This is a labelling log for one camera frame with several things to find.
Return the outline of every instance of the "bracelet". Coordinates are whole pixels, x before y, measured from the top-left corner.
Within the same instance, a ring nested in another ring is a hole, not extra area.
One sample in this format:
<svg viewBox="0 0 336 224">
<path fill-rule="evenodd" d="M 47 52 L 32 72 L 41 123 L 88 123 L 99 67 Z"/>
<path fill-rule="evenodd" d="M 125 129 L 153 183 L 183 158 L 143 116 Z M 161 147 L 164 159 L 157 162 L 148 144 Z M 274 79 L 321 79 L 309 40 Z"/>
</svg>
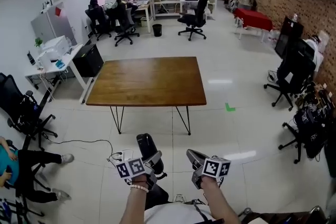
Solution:
<svg viewBox="0 0 336 224">
<path fill-rule="evenodd" d="M 138 188 L 140 190 L 143 190 L 144 192 L 148 193 L 149 190 L 146 189 L 145 187 L 141 187 L 141 186 L 138 186 L 138 185 L 131 185 L 131 188 Z"/>
</svg>

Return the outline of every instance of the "trash can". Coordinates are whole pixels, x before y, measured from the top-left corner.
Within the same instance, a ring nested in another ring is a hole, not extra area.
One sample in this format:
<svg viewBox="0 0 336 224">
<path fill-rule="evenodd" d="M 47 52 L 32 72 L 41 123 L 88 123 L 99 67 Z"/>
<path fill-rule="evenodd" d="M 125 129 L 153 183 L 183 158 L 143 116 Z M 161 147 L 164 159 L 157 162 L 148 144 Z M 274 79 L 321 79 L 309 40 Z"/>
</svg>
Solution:
<svg viewBox="0 0 336 224">
<path fill-rule="evenodd" d="M 153 25 L 153 32 L 155 37 L 161 37 L 162 36 L 162 25 Z"/>
</svg>

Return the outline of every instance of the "red tablecloth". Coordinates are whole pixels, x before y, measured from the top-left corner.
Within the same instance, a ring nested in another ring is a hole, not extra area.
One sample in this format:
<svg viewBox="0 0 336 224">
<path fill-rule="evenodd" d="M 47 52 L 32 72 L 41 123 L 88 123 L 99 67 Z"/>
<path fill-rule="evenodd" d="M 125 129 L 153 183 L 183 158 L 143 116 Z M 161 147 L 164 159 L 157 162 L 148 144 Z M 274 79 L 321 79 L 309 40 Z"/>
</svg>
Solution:
<svg viewBox="0 0 336 224">
<path fill-rule="evenodd" d="M 234 15 L 240 19 L 243 19 L 244 27 L 257 27 L 267 31 L 271 31 L 273 29 L 272 21 L 266 15 L 260 12 L 253 12 L 252 10 L 238 8 L 234 11 Z"/>
</svg>

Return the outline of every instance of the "tiled floor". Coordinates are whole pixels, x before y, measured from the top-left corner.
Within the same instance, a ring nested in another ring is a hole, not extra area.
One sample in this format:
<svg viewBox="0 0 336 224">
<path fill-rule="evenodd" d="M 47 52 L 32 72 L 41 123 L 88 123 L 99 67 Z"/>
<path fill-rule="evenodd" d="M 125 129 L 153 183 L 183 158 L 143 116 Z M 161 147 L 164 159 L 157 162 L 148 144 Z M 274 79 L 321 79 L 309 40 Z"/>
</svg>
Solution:
<svg viewBox="0 0 336 224">
<path fill-rule="evenodd" d="M 123 42 L 114 46 L 113 38 L 97 43 L 104 60 L 169 56 L 196 56 L 201 70 L 207 105 L 190 111 L 192 136 L 186 134 L 175 108 L 125 108 L 121 135 L 118 134 L 109 108 L 89 107 L 78 103 L 80 85 L 74 79 L 63 83 L 55 93 L 55 101 L 44 113 L 53 113 L 51 128 L 64 140 L 106 139 L 113 150 L 133 149 L 140 156 L 136 135 L 150 133 L 158 149 L 168 177 L 159 182 L 173 199 L 183 194 L 188 199 L 204 200 L 192 182 L 192 166 L 185 155 L 188 148 L 208 155 L 224 156 L 233 161 L 222 190 L 236 212 L 251 207 L 258 212 L 309 210 L 314 205 L 325 207 L 329 173 L 324 152 L 321 161 L 310 161 L 303 154 L 293 164 L 296 149 L 282 152 L 277 147 L 293 139 L 281 127 L 289 122 L 285 100 L 272 108 L 277 92 L 263 89 L 267 70 L 275 70 L 280 59 L 260 37 L 243 35 L 238 40 L 234 20 L 220 3 L 216 20 L 204 27 L 207 40 L 193 37 L 192 42 L 177 32 L 184 26 L 176 20 L 162 20 L 163 36 L 155 38 L 141 29 L 134 45 Z M 228 112 L 225 103 L 236 108 Z M 53 187 L 64 189 L 72 201 L 64 204 L 38 205 L 50 223 L 119 223 L 129 193 L 128 186 L 106 161 L 108 143 L 72 142 L 48 144 L 52 152 L 73 153 L 75 161 L 66 167 L 49 165 L 44 173 Z"/>
</svg>

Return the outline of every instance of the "black office chair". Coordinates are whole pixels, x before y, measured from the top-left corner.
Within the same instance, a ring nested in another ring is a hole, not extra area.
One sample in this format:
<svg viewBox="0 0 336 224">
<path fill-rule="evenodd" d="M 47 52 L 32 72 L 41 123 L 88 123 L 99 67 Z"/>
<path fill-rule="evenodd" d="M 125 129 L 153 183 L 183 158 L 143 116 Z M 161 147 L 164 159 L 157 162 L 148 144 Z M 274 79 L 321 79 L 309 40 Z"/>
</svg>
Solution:
<svg viewBox="0 0 336 224">
<path fill-rule="evenodd" d="M 183 24 L 187 24 L 187 27 L 185 28 L 184 31 L 178 32 L 179 36 L 181 35 L 181 33 L 190 33 L 188 40 L 191 41 L 191 36 L 193 35 L 193 33 L 195 33 L 203 36 L 203 38 L 206 39 L 206 36 L 202 34 L 203 30 L 201 29 L 201 27 L 203 27 L 206 23 L 206 20 L 204 19 L 204 11 L 207 3 L 208 0 L 199 0 L 197 10 L 195 11 L 195 15 L 180 13 L 183 16 L 182 18 L 179 18 L 177 21 Z"/>
<path fill-rule="evenodd" d="M 292 101 L 288 94 L 300 94 L 311 81 L 316 64 L 313 62 L 314 51 L 302 39 L 287 46 L 286 56 L 284 57 L 277 71 L 279 86 L 265 84 L 264 89 L 271 87 L 280 92 L 278 99 L 272 103 L 275 107 L 281 96 L 285 96 L 290 104 L 289 111 L 293 109 Z"/>
<path fill-rule="evenodd" d="M 106 11 L 106 14 L 110 17 L 111 20 L 116 19 L 119 21 L 119 24 L 120 24 L 120 32 L 114 38 L 114 40 L 119 39 L 115 44 L 116 47 L 125 38 L 127 38 L 130 41 L 130 44 L 132 45 L 133 40 L 130 38 L 130 36 L 140 37 L 139 33 L 132 33 L 132 28 L 134 26 L 134 23 L 132 20 L 131 12 L 132 12 L 132 8 L 126 9 L 126 5 L 122 2 L 119 2 L 117 8 L 108 9 Z"/>
<path fill-rule="evenodd" d="M 6 140 L 7 144 L 9 147 L 11 147 L 13 150 L 17 151 L 18 149 L 14 146 L 13 144 L 13 141 L 12 140 Z M 42 164 L 39 164 L 34 170 L 33 170 L 33 175 L 36 175 L 36 173 L 39 171 L 39 169 L 42 167 L 43 165 Z M 34 181 L 39 184 L 42 188 L 44 188 L 45 190 L 47 191 L 51 191 L 50 188 L 48 187 L 45 187 L 40 181 L 38 181 L 35 177 L 34 177 Z M 20 193 L 16 188 L 15 186 L 9 184 L 8 182 L 5 182 L 5 185 L 4 185 L 5 188 L 7 189 L 15 189 L 16 191 L 16 203 L 12 203 L 12 202 L 7 202 L 11 207 L 14 207 L 16 209 L 16 211 L 12 211 L 13 213 L 15 213 L 16 215 L 19 216 L 23 216 L 26 223 L 30 223 L 30 221 L 28 220 L 27 218 L 27 213 L 31 213 L 31 214 L 34 214 L 34 215 L 37 215 L 39 217 L 44 217 L 45 214 L 43 212 L 34 212 L 32 210 L 30 210 L 28 208 L 28 205 L 27 205 L 27 200 L 26 200 L 26 197 Z M 21 204 L 20 202 L 20 197 L 22 197 L 22 201 L 23 201 L 23 205 Z"/>
<path fill-rule="evenodd" d="M 91 29 L 93 33 L 96 35 L 96 31 L 98 32 L 99 36 L 97 37 L 97 41 L 99 41 L 99 38 L 106 34 L 109 35 L 109 37 L 112 37 L 110 34 L 111 32 L 111 23 L 108 19 L 105 18 L 104 10 L 101 6 L 87 9 L 85 11 L 86 15 L 89 16 L 91 20 Z"/>
<path fill-rule="evenodd" d="M 5 76 L 0 73 L 0 108 L 2 108 L 8 115 L 9 119 L 7 124 L 31 137 L 35 140 L 35 136 L 38 135 L 38 146 L 41 150 L 41 138 L 45 136 L 45 132 L 57 137 L 57 134 L 51 130 L 48 130 L 45 125 L 54 115 L 49 115 L 44 121 L 39 117 L 42 112 L 42 108 L 37 104 L 33 97 L 32 91 L 27 91 L 23 95 L 18 89 L 14 78 L 9 75 Z"/>
</svg>

